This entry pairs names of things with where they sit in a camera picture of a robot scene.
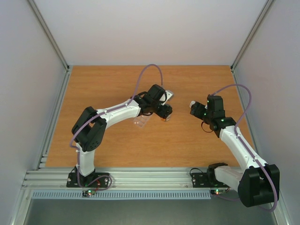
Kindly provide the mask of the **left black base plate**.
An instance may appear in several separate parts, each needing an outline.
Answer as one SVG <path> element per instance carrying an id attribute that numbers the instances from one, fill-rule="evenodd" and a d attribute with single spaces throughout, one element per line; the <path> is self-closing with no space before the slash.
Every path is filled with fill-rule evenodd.
<path id="1" fill-rule="evenodd" d="M 110 184 L 110 174 L 106 172 L 93 171 L 84 177 L 79 173 L 77 176 L 77 168 L 74 167 L 68 174 L 66 187 L 68 188 L 107 188 Z"/>

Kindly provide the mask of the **right aluminium corner post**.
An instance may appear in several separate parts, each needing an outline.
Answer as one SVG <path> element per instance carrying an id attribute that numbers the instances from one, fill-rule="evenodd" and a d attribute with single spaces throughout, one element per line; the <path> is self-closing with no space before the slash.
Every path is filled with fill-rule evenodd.
<path id="1" fill-rule="evenodd" d="M 267 16 L 268 12 L 270 11 L 272 5 L 274 4 L 274 0 L 267 0 L 258 17 L 256 18 L 253 26 L 250 29 L 250 32 L 248 33 L 244 43 L 242 44 L 242 47 L 240 48 L 235 60 L 233 61 L 231 65 L 231 71 L 234 72 L 235 68 L 237 67 L 238 63 L 240 62 L 241 58 L 243 57 L 244 53 L 246 52 L 247 48 L 249 47 L 250 43 L 252 42 L 253 38 L 255 37 L 257 31 L 259 30 L 261 24 L 263 23 L 265 17 Z"/>

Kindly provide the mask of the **clear plastic pill organizer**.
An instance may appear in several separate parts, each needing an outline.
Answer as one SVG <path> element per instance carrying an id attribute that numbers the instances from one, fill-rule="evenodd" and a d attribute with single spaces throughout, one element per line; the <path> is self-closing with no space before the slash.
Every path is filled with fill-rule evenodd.
<path id="1" fill-rule="evenodd" d="M 141 115 L 138 117 L 135 117 L 133 119 L 133 123 L 138 126 L 139 128 L 142 128 L 146 125 L 146 123 L 150 120 L 150 118 L 152 117 L 152 115 L 148 114 L 148 115 Z"/>

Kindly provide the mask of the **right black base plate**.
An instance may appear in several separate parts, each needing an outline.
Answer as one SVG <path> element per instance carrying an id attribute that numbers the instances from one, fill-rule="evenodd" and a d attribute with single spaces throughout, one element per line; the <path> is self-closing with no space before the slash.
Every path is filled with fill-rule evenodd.
<path id="1" fill-rule="evenodd" d="M 205 172 L 190 173 L 193 188 L 229 188 L 219 181 L 210 181 Z"/>

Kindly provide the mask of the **right small circuit board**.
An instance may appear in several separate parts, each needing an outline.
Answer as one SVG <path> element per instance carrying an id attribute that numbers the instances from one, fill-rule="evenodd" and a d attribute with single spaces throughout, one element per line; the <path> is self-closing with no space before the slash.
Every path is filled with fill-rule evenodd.
<path id="1" fill-rule="evenodd" d="M 229 190 L 230 190 L 230 188 L 227 188 L 227 189 L 212 189 L 210 191 L 210 193 L 212 195 L 223 195 L 223 194 L 227 193 Z"/>

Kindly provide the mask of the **left aluminium corner post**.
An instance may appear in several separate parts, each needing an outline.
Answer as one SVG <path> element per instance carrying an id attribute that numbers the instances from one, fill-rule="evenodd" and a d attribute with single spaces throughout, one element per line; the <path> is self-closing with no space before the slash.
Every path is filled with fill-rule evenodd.
<path id="1" fill-rule="evenodd" d="M 69 65 L 68 65 L 67 61 L 65 60 L 65 57 L 63 56 L 58 44 L 56 43 L 48 25 L 46 24 L 46 21 L 45 21 L 44 17 L 42 16 L 37 4 L 35 3 L 34 0 L 27 0 L 27 3 L 29 4 L 30 8 L 32 9 L 33 14 L 35 15 L 37 21 L 41 25 L 42 30 L 44 31 L 46 37 L 48 38 L 48 40 L 49 40 L 50 44 L 52 45 L 54 51 L 56 52 L 57 56 L 59 57 L 63 67 L 65 68 L 66 71 L 68 71 Z"/>

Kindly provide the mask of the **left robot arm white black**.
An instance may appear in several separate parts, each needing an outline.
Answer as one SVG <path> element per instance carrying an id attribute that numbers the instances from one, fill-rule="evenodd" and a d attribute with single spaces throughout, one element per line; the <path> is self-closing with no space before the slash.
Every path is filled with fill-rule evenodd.
<path id="1" fill-rule="evenodd" d="M 104 109 L 94 109 L 91 106 L 85 108 L 71 130 L 73 137 L 70 147 L 77 153 L 75 168 L 78 182 L 84 187 L 93 184 L 95 150 L 100 146 L 109 127 L 127 119 L 153 114 L 167 120 L 173 112 L 167 102 L 173 96 L 170 90 L 154 84 L 148 91 L 134 93 L 121 104 Z"/>

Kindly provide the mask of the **aluminium corner post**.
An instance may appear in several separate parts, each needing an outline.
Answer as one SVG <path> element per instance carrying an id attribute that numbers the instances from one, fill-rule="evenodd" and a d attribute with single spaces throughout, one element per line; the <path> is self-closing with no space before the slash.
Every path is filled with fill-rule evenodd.
<path id="1" fill-rule="evenodd" d="M 250 32 L 248 33 L 244 43 L 242 44 L 242 47 L 240 48 L 235 60 L 233 61 L 231 65 L 231 71 L 234 72 L 235 68 L 237 67 L 238 63 L 240 62 L 241 58 L 243 57 L 244 53 L 246 52 L 247 48 L 249 47 L 250 43 L 252 42 L 253 38 L 255 37 L 257 31 L 259 30 L 261 24 L 263 23 L 265 17 L 267 16 L 268 12 L 270 11 L 272 5 L 274 4 L 274 0 L 267 0 L 258 17 L 256 18 L 253 26 L 250 29 Z"/>
<path id="2" fill-rule="evenodd" d="M 59 57 L 63 67 L 65 68 L 66 71 L 68 71 L 69 65 L 68 65 L 67 61 L 65 60 L 65 57 L 63 56 L 58 44 L 56 43 L 48 25 L 46 24 L 46 21 L 45 21 L 44 17 L 42 16 L 37 4 L 35 3 L 34 0 L 27 0 L 27 3 L 29 4 L 30 8 L 32 9 L 33 14 L 35 15 L 37 21 L 41 25 L 42 30 L 44 31 L 46 37 L 48 38 L 48 40 L 49 40 L 50 44 L 52 45 L 54 51 L 56 52 L 57 56 Z"/>

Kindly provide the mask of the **small circuit board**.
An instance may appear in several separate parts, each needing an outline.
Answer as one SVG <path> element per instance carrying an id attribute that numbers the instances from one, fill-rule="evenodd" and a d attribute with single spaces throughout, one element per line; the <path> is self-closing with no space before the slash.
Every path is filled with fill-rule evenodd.
<path id="1" fill-rule="evenodd" d="M 93 196 L 96 193 L 97 189 L 88 189 L 82 191 L 82 197 L 90 197 Z"/>
<path id="2" fill-rule="evenodd" d="M 229 190 L 230 190 L 230 188 L 227 188 L 227 189 L 212 189 L 210 191 L 210 193 L 212 195 L 223 195 L 223 194 L 227 193 Z"/>

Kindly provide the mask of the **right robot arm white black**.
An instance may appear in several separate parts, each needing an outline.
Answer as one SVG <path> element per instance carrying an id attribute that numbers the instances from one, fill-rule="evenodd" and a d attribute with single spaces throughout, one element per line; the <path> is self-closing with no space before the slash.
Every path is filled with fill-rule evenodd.
<path id="1" fill-rule="evenodd" d="M 279 200 L 279 168 L 262 159 L 246 141 L 235 120 L 226 117 L 222 97 L 209 95 L 206 105 L 191 101 L 189 107 L 190 114 L 209 125 L 211 132 L 226 144 L 242 170 L 238 172 L 226 163 L 211 164 L 206 172 L 208 183 L 212 186 L 223 183 L 235 190 L 246 207 L 272 203 L 275 208 Z"/>

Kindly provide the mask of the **aluminium front frame rail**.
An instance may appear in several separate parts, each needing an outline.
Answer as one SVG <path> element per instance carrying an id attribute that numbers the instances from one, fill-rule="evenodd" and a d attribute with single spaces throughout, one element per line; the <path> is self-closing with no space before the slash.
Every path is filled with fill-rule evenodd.
<path id="1" fill-rule="evenodd" d="M 97 167 L 109 173 L 109 190 L 192 190 L 190 167 Z M 71 167 L 44 167 L 27 171 L 22 189 L 67 189 Z"/>

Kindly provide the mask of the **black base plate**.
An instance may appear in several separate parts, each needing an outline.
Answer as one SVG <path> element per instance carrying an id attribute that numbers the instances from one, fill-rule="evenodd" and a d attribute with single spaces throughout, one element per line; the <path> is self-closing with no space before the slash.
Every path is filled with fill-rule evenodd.
<path id="1" fill-rule="evenodd" d="M 74 167 L 68 174 L 66 187 L 68 188 L 107 188 L 110 184 L 110 174 L 106 172 L 93 171 L 84 177 L 79 173 L 77 176 L 77 168 Z"/>
<path id="2" fill-rule="evenodd" d="M 190 173 L 193 188 L 229 188 L 219 181 L 210 181 L 205 172 Z"/>

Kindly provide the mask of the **left small circuit board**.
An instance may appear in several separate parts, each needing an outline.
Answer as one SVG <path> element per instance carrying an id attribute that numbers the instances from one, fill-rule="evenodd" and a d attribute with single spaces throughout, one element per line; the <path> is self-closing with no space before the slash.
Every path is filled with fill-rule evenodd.
<path id="1" fill-rule="evenodd" d="M 88 189 L 82 191 L 82 197 L 90 197 L 93 196 L 96 193 L 97 189 Z"/>

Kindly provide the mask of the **orange pill bottle grey cap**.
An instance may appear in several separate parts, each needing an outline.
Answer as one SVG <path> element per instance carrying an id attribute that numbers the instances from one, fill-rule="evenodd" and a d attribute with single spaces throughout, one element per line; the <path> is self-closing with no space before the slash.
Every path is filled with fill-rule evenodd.
<path id="1" fill-rule="evenodd" d="M 168 121 L 170 120 L 170 117 L 167 117 L 167 118 L 161 118 L 161 120 L 162 120 L 163 122 L 168 122 Z"/>

